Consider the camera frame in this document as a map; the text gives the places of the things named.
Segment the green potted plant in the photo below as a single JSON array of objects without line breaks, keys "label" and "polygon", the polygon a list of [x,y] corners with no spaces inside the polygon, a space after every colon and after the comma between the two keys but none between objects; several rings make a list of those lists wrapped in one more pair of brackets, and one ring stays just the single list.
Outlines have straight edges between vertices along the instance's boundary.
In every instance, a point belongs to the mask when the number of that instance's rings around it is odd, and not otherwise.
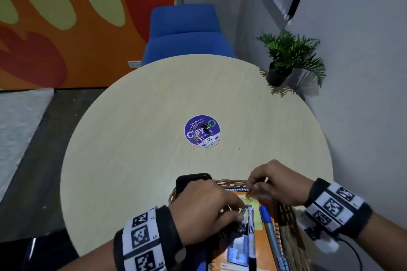
[{"label": "green potted plant", "polygon": [[326,68],[323,59],[317,58],[315,53],[320,39],[294,35],[286,30],[278,36],[262,32],[254,39],[262,42],[267,48],[277,72],[283,73],[294,68],[306,70],[315,75],[317,85],[322,87],[322,82],[326,78]]}]

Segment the blue pen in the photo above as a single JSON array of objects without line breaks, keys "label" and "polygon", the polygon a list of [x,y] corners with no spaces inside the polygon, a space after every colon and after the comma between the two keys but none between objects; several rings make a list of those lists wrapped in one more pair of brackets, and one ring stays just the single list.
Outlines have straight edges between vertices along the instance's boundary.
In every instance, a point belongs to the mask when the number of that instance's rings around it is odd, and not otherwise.
[{"label": "blue pen", "polygon": [[287,266],[284,255],[278,243],[274,222],[267,210],[267,207],[265,205],[261,205],[259,207],[259,211],[261,214],[262,223],[266,228],[267,237],[273,253],[277,271],[289,271],[289,267]]}]

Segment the black white marker wristband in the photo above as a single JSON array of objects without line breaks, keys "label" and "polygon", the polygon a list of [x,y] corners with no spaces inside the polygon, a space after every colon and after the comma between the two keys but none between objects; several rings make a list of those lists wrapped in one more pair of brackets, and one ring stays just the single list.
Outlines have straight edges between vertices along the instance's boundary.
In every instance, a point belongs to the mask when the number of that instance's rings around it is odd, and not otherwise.
[{"label": "black white marker wristband", "polygon": [[363,198],[322,178],[313,182],[304,206],[306,216],[331,237],[357,239],[373,214]]},{"label": "black white marker wristband", "polygon": [[169,207],[154,207],[131,218],[113,239],[118,271],[170,271],[186,258]]}]

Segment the grey rug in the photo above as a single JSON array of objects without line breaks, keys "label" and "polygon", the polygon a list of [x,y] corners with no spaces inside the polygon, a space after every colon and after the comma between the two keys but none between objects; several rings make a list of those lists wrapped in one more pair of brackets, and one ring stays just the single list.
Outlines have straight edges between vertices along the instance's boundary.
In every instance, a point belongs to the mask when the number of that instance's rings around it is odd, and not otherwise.
[{"label": "grey rug", "polygon": [[0,93],[0,203],[53,96],[53,88]]}]

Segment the blue upholstered chair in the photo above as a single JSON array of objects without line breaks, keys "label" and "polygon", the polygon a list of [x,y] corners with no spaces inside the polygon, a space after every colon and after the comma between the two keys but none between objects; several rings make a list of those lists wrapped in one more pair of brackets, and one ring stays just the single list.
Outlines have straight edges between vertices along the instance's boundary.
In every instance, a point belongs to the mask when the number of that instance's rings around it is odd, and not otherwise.
[{"label": "blue upholstered chair", "polygon": [[154,8],[141,65],[190,54],[237,58],[221,31],[215,7],[196,3]]}]

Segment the black phone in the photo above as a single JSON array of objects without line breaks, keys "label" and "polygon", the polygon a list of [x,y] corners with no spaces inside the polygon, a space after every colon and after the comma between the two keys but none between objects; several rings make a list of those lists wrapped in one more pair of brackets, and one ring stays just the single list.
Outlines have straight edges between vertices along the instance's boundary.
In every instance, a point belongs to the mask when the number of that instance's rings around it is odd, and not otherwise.
[{"label": "black phone", "polygon": [[212,177],[208,173],[196,173],[179,176],[176,179],[174,199],[176,199],[182,193],[190,182],[198,180],[212,180]]}]

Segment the yellow sticky note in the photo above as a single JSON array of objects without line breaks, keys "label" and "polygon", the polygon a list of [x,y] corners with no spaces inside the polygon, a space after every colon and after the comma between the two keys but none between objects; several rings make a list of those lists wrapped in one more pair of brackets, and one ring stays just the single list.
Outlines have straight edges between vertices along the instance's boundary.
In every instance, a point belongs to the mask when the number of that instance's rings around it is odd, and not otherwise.
[{"label": "yellow sticky note", "polygon": [[255,230],[263,230],[263,224],[261,219],[261,214],[259,211],[260,203],[256,198],[246,197],[244,195],[238,195],[238,197],[243,201],[247,206],[251,206],[254,211],[254,227]]}]

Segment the orange spiral notebook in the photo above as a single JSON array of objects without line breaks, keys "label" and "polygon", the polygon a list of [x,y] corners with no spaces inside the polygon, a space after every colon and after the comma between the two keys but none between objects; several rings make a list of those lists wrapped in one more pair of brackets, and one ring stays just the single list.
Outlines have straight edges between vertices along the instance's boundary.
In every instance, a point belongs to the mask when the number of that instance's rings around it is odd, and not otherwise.
[{"label": "orange spiral notebook", "polygon": [[[247,195],[246,188],[228,188],[227,191],[233,192],[237,196],[244,195],[246,197],[249,197]],[[232,264],[227,262],[226,260],[227,248],[229,245],[232,244],[233,240],[241,236],[248,236],[247,211],[245,211],[243,214],[245,217],[243,228],[240,232],[222,239],[222,243],[220,246],[221,252],[219,254],[216,254],[216,257],[211,261],[211,263],[209,263],[208,271],[248,271],[248,267]],[[264,224],[263,230],[255,230],[255,244],[257,271],[277,271]]]}]

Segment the person's right hand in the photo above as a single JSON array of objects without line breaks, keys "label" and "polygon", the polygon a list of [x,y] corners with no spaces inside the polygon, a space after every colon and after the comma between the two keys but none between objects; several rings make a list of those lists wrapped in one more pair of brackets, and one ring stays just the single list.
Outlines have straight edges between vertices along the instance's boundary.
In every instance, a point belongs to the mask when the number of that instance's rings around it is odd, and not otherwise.
[{"label": "person's right hand", "polygon": [[303,176],[277,160],[256,167],[246,181],[246,188],[253,192],[257,182],[269,182],[276,188],[276,200],[292,207],[304,206],[314,180]]}]

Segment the person's left forearm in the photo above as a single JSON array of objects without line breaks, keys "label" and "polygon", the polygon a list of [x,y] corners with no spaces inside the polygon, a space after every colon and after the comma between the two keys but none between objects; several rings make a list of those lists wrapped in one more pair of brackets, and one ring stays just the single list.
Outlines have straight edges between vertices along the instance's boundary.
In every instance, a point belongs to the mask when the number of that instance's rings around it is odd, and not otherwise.
[{"label": "person's left forearm", "polygon": [[114,261],[113,244],[106,243],[57,271],[118,271]]}]

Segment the woven wicker basket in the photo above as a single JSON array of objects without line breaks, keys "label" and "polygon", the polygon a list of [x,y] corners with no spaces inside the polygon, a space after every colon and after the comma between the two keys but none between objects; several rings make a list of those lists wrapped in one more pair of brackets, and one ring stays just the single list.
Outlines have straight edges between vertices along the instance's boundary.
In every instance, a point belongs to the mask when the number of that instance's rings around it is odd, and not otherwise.
[{"label": "woven wicker basket", "polygon": [[[246,188],[246,180],[221,179],[215,182],[225,188]],[[306,251],[296,214],[292,207],[276,200],[260,200],[274,222],[278,243],[289,271],[314,271]]]}]

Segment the person's left hand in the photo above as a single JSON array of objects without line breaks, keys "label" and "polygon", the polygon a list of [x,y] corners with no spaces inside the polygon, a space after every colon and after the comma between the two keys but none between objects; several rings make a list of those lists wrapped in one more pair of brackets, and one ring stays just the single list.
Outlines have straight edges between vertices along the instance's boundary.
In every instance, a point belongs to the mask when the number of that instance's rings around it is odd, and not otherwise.
[{"label": "person's left hand", "polygon": [[219,225],[223,212],[240,212],[243,201],[213,180],[190,182],[169,207],[183,246],[204,242],[226,226]]}]

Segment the small blue box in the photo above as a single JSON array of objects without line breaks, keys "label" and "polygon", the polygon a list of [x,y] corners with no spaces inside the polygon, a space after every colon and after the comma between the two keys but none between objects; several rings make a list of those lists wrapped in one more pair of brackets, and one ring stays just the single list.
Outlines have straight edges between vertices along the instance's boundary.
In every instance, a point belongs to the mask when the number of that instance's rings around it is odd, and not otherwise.
[{"label": "small blue box", "polygon": [[227,248],[227,262],[248,267],[249,265],[249,239],[248,236],[241,236],[233,240]]}]

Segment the black white marker pen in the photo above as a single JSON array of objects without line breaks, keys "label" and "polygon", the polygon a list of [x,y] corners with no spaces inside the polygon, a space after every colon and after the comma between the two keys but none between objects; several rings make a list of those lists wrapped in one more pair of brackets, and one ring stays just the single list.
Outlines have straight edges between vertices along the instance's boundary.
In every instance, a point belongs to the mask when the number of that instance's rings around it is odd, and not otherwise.
[{"label": "black white marker pen", "polygon": [[255,244],[255,217],[254,209],[247,205],[248,227],[248,271],[257,271],[256,244]]}]

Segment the black chair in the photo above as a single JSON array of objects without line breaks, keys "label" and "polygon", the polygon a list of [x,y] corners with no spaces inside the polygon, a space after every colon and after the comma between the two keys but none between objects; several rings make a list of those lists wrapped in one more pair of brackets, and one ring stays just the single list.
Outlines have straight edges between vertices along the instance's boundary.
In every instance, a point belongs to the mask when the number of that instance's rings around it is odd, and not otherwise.
[{"label": "black chair", "polygon": [[67,229],[30,239],[20,271],[58,271],[79,258]]}]

